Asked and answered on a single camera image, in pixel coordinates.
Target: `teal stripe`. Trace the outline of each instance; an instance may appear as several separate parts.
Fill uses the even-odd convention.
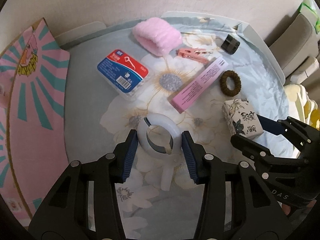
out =
[[[42,31],[39,34],[39,40],[42,40],[42,38],[48,33],[49,29],[47,25],[44,25]]]
[[[39,117],[39,121],[40,121],[42,127],[47,128],[49,130],[53,130],[52,126],[51,126],[51,124],[49,122],[49,119],[48,119],[47,115],[45,114],[45,111],[44,111],[44,109],[42,107],[40,99],[38,97],[38,93],[37,93],[37,90],[36,90],[35,83],[33,81],[30,82],[30,86],[31,86],[33,101],[35,103],[36,111],[37,111],[37,114],[38,114],[38,117]]]
[[[18,103],[18,118],[23,121],[27,121],[27,110],[26,110],[26,84],[21,83],[19,92],[19,103]]]
[[[33,205],[35,206],[36,210],[38,209],[38,207],[40,206],[41,202],[42,202],[42,198],[37,198],[35,200],[32,201]]]
[[[26,48],[26,44],[24,43],[24,37],[23,36],[21,36],[19,38],[19,43],[20,43],[21,49],[24,50]]]
[[[17,62],[16,62],[12,57],[8,56],[7,54],[4,54],[4,55],[2,56],[2,58],[3,58],[3,59],[6,59],[6,60],[8,60],[8,61],[10,61],[10,62],[12,62],[12,63],[17,64]]]
[[[69,61],[58,61],[54,58],[48,57],[46,55],[42,55],[42,58],[46,61],[48,61],[50,64],[54,65],[56,68],[67,68],[69,65]]]
[[[16,47],[11,46],[11,47],[9,48],[9,50],[10,50],[17,58],[20,59],[21,56],[20,56],[19,52],[17,51]]]
[[[41,65],[41,74],[53,86],[54,89],[64,92],[66,88],[66,80],[55,77],[45,66]]]
[[[60,49],[60,47],[56,41],[52,41],[52,42],[42,46],[42,50],[51,50],[51,49]]]
[[[64,112],[64,108],[62,105],[58,104],[56,101],[53,100],[53,98],[50,96],[50,94],[48,93],[48,91],[45,89],[44,85],[42,84],[42,82],[40,81],[40,79],[38,77],[36,77],[36,80],[39,84],[39,87],[42,91],[42,93],[44,94],[44,96],[47,98],[50,106],[52,107],[52,109],[61,117],[63,117],[63,112]]]
[[[5,176],[7,175],[9,167],[10,167],[10,164],[8,163],[0,174],[0,188],[3,188],[4,179],[5,179]]]
[[[11,67],[11,66],[0,66],[0,72],[5,72],[7,70],[14,70],[16,67]]]
[[[5,128],[3,127],[1,122],[0,122],[0,130],[5,134]]]

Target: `black bottle cap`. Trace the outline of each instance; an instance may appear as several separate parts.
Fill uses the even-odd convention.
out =
[[[230,55],[234,54],[238,49],[240,42],[228,34],[226,40],[221,45],[221,48],[224,49]]]

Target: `red and blue label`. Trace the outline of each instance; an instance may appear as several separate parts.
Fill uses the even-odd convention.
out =
[[[124,93],[131,92],[149,73],[145,66],[120,49],[102,60],[98,70]]]

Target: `barcode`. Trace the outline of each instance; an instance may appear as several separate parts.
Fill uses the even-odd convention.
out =
[[[122,76],[119,76],[116,81],[123,86],[124,89],[128,89],[131,86],[131,83],[125,80]]]

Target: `pink fluffy wristband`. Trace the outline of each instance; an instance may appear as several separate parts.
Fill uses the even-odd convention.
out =
[[[146,50],[159,57],[169,54],[182,43],[181,33],[156,17],[138,23],[132,33]]]

